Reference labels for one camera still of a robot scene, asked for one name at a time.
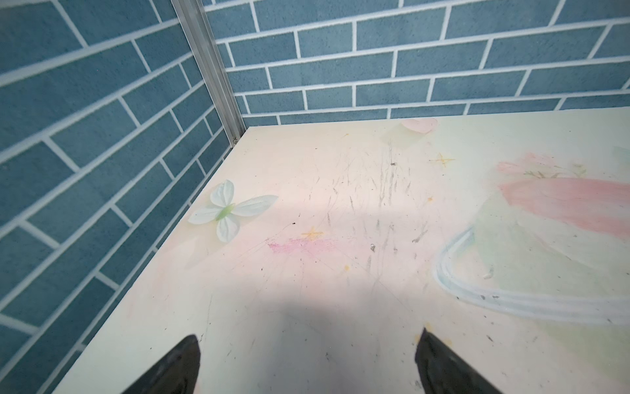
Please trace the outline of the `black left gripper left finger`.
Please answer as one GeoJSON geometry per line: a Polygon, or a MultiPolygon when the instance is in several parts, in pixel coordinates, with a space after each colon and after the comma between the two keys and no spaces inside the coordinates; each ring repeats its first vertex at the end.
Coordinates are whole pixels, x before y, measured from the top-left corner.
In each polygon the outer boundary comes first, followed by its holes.
{"type": "Polygon", "coordinates": [[[187,394],[195,391],[200,371],[197,336],[183,338],[123,394],[187,394]]]}

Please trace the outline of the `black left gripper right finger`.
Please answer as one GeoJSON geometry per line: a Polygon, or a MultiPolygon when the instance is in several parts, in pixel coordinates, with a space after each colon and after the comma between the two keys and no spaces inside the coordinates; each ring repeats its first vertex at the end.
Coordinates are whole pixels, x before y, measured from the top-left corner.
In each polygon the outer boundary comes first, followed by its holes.
{"type": "Polygon", "coordinates": [[[465,360],[426,328],[414,357],[425,393],[500,394],[465,360]]]}

